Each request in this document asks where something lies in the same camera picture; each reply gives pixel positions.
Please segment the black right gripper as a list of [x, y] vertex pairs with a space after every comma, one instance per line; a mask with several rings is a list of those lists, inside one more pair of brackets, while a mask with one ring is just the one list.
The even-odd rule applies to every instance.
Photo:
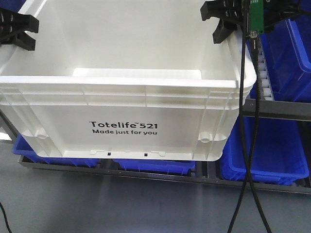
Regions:
[[[271, 32], [281, 21], [310, 16], [311, 11], [304, 9], [301, 4], [300, 0], [264, 0], [264, 33]], [[211, 17], [220, 19], [212, 34], [214, 44], [221, 44], [234, 31], [243, 27], [244, 15], [247, 14], [249, 19], [249, 6], [250, 0], [210, 0], [203, 3], [200, 8], [202, 21]]]

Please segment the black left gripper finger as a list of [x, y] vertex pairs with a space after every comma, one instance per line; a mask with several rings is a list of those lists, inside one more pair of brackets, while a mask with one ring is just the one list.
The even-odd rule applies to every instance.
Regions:
[[35, 39], [27, 35], [25, 32], [18, 33], [7, 39], [0, 40], [1, 45], [16, 45], [24, 50], [35, 50]]
[[24, 15], [0, 8], [0, 39], [7, 40], [25, 31], [38, 33], [39, 20], [32, 15]]

